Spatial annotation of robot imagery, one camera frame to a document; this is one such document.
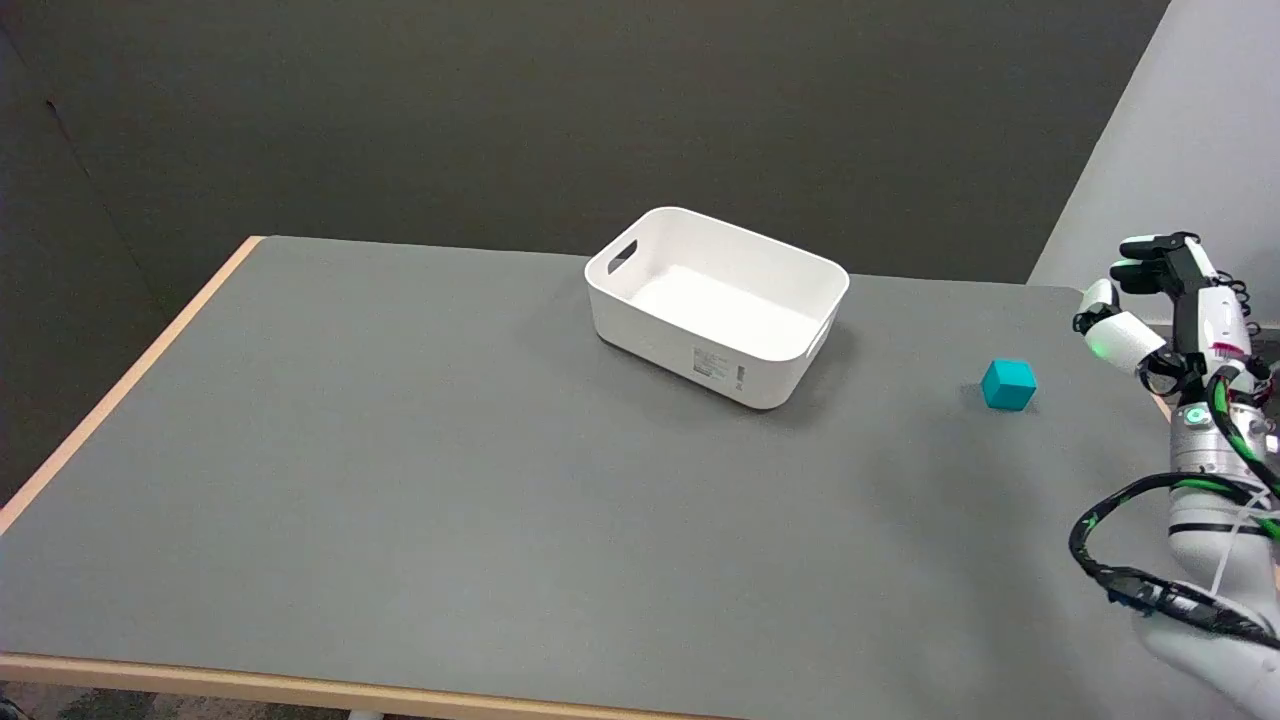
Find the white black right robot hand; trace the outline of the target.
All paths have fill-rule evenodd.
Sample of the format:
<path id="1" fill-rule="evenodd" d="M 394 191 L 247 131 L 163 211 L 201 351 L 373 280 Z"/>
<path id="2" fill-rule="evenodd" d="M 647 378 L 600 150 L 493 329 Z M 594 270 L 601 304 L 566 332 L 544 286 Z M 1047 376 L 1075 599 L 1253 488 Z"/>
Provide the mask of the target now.
<path id="1" fill-rule="evenodd" d="M 1210 397 L 1210 378 L 1236 369 L 1234 402 L 1263 407 L 1275 388 L 1268 364 L 1253 351 L 1245 283 L 1211 263 L 1198 234 L 1187 231 L 1124 240 L 1120 260 L 1082 295 L 1071 328 L 1092 354 L 1135 377 L 1144 389 L 1179 404 Z M 1162 295 L 1172 305 L 1167 333 L 1121 305 L 1125 295 Z"/>

